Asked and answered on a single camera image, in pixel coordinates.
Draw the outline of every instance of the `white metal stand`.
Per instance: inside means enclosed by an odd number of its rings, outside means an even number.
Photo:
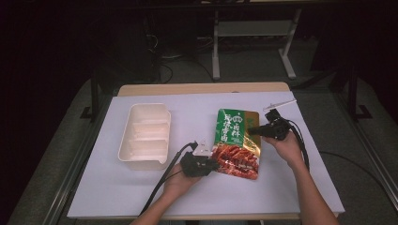
[[[214,46],[213,46],[213,79],[220,76],[219,62],[219,37],[241,36],[286,36],[287,41],[283,48],[279,49],[284,68],[289,79],[296,79],[295,71],[290,64],[288,53],[299,22],[301,9],[297,9],[293,20],[286,21],[246,21],[246,22],[219,22],[219,12],[215,12],[214,19]]]

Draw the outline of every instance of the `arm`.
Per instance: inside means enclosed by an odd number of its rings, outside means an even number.
[[[286,160],[296,178],[300,217],[303,225],[339,224],[322,195],[319,193],[310,172],[307,170],[299,149],[298,140],[293,132],[289,132],[283,141],[264,138],[272,144],[278,154]]]
[[[161,216],[166,210],[182,195],[200,180],[200,177],[187,177],[181,172],[181,165],[177,164],[170,171],[170,178],[164,183],[163,193],[152,203],[149,208],[131,225],[152,225],[158,224]]]

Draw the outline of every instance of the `left hand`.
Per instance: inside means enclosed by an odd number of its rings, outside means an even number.
[[[182,168],[179,163],[173,167],[168,177],[170,178],[168,178],[164,183],[162,195],[164,195],[164,197],[167,196],[168,198],[172,198],[173,200],[178,199],[188,192],[188,190],[202,178],[186,176],[184,172],[182,172]]]

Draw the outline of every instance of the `right hand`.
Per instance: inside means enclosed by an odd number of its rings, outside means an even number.
[[[304,164],[301,150],[299,149],[299,142],[292,131],[287,133],[283,141],[267,137],[263,137],[263,139],[275,147],[279,156],[283,158],[290,167],[300,163]]]

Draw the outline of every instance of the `packaging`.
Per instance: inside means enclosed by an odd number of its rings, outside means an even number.
[[[130,109],[118,157],[138,171],[167,167],[171,114],[162,103],[135,104]]]
[[[257,179],[261,138],[250,136],[247,129],[258,126],[258,112],[219,110],[211,156],[220,164],[219,173]]]

